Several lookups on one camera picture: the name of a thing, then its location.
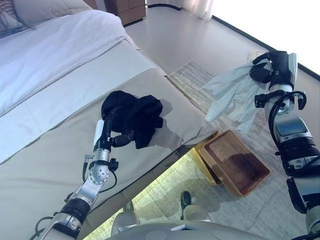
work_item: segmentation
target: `mattress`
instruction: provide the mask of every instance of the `mattress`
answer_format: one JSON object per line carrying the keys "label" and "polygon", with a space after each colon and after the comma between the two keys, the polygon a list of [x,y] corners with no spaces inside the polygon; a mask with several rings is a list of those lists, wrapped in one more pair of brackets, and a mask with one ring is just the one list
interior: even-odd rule
{"label": "mattress", "polygon": [[121,20],[99,10],[57,17],[0,39],[0,116],[122,40],[132,42]]}
{"label": "mattress", "polygon": [[[132,142],[111,150],[111,157],[119,161],[118,183],[99,195],[88,216],[89,222],[84,224],[91,228],[108,218],[102,211],[104,208],[117,210],[108,203],[110,197],[122,191],[134,197],[138,192],[130,188],[132,184],[181,146],[196,144],[216,131],[216,127],[206,122],[205,116],[156,69],[139,74],[115,90],[137,97],[155,96],[163,105],[160,116],[164,124],[163,128],[156,129],[148,147],[137,150]],[[37,220],[60,211],[66,196],[79,187],[84,154],[92,152],[96,123],[101,118],[101,105],[107,95],[87,104],[1,165],[0,232],[4,239],[28,239],[34,233]],[[110,176],[103,189],[113,183],[113,176]]]}
{"label": "mattress", "polygon": [[148,69],[159,69],[132,44],[119,44],[74,69],[0,117],[0,163],[71,114]]}

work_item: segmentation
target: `white bedsheet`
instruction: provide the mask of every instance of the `white bedsheet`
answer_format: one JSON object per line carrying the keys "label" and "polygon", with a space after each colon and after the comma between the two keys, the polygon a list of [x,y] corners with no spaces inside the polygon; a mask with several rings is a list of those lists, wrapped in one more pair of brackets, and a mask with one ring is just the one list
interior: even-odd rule
{"label": "white bedsheet", "polygon": [[126,38],[117,16],[88,10],[0,39],[0,116]]}
{"label": "white bedsheet", "polygon": [[86,104],[157,68],[126,40],[78,67],[0,117],[0,163]]}

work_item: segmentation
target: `brown wooden tray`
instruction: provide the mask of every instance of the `brown wooden tray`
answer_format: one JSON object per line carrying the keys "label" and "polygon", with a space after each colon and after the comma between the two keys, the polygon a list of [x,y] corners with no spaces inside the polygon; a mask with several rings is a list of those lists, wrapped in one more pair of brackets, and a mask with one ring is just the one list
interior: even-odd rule
{"label": "brown wooden tray", "polygon": [[204,144],[199,153],[227,189],[240,197],[247,196],[270,174],[231,130]]}
{"label": "brown wooden tray", "polygon": [[207,181],[209,182],[209,184],[212,186],[217,186],[217,185],[221,184],[221,181],[217,177],[217,175],[214,173],[214,171],[212,171],[212,169],[208,166],[206,161],[201,157],[201,155],[199,154],[199,149],[202,148],[204,146],[204,144],[206,144],[208,141],[217,137],[220,134],[221,134],[221,132],[219,132],[219,131],[215,132],[212,136],[210,136],[207,139],[203,140],[202,142],[198,143],[190,150],[190,154],[192,155],[192,159],[194,160],[194,162],[196,163],[198,168],[202,171],[202,173],[204,174],[204,176],[207,179]]}

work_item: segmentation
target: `window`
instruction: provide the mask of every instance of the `window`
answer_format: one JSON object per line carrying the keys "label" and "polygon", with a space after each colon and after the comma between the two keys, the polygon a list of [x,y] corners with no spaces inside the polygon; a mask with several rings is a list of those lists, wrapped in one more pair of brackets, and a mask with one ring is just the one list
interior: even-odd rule
{"label": "window", "polygon": [[319,0],[215,0],[213,15],[320,74]]}

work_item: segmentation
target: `black cloth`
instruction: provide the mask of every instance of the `black cloth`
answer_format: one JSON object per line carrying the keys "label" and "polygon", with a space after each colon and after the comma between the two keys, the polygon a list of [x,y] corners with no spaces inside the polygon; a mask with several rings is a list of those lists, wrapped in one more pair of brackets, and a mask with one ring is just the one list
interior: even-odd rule
{"label": "black cloth", "polygon": [[163,105],[152,95],[136,98],[124,91],[113,91],[102,104],[102,119],[105,120],[115,107],[120,108],[112,120],[112,131],[127,134],[133,130],[136,149],[147,147],[156,132],[155,128],[163,126],[160,117]]}

